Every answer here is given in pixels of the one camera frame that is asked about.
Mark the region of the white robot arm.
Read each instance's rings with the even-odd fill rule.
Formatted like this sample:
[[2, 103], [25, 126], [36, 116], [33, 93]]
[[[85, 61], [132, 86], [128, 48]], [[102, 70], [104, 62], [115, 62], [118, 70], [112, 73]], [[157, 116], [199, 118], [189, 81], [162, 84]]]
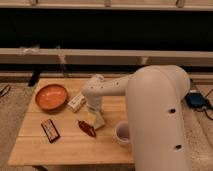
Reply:
[[188, 74], [175, 65], [152, 65], [134, 74], [82, 87], [88, 107], [101, 109], [104, 96], [125, 96], [136, 171], [192, 171], [181, 100]]

